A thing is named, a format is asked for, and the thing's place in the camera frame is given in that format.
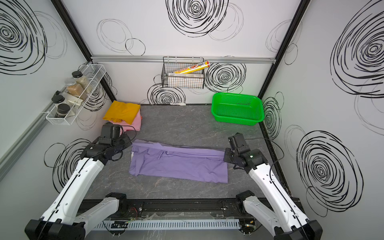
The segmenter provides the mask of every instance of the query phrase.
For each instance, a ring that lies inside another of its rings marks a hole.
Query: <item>spice jar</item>
[[[71,107],[71,104],[62,95],[54,95],[51,100],[56,105],[56,107],[58,107],[62,103]],[[75,113],[73,112],[73,110],[68,113],[68,117],[72,117],[74,115]]]
[[[91,93],[92,86],[89,86],[89,81],[86,76],[83,75],[81,71],[74,71],[72,73],[73,79],[85,89],[86,93]]]
[[[80,98],[84,101],[87,99],[86,93],[81,94],[84,91],[84,89],[74,79],[65,80],[65,85],[67,86],[67,90],[69,94],[75,97],[80,96]]]
[[[55,118],[65,118],[71,107],[68,104],[61,103],[57,106]]]

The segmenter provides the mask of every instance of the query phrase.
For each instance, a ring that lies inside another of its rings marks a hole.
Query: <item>silver jar lid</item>
[[[65,80],[66,86],[73,86],[75,84],[76,84],[76,81],[74,79],[68,78],[67,80]]]

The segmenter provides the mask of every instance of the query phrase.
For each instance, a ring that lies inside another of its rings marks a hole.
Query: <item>green basket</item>
[[[264,120],[263,102],[251,95],[215,93],[211,112],[218,122],[253,126]]]

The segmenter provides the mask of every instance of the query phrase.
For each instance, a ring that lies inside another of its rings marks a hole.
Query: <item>purple shirt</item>
[[[228,183],[224,152],[135,140],[129,173]]]

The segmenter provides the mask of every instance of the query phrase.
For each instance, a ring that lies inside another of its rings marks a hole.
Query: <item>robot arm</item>
[[[30,220],[25,227],[29,239],[84,239],[108,216],[118,211],[125,214],[127,209],[122,202],[126,195],[110,193],[99,204],[76,216],[85,194],[105,164],[132,144],[127,133],[120,135],[120,129],[120,125],[103,125],[98,141],[84,149],[75,171],[52,205],[39,220]]]
[[[243,134],[228,138],[231,148],[225,151],[224,161],[242,167],[257,183],[272,210],[262,204],[250,191],[242,195],[243,207],[253,215],[275,239],[320,239],[322,228],[316,220],[309,221],[291,200],[271,171],[268,161],[258,150],[250,150]]]

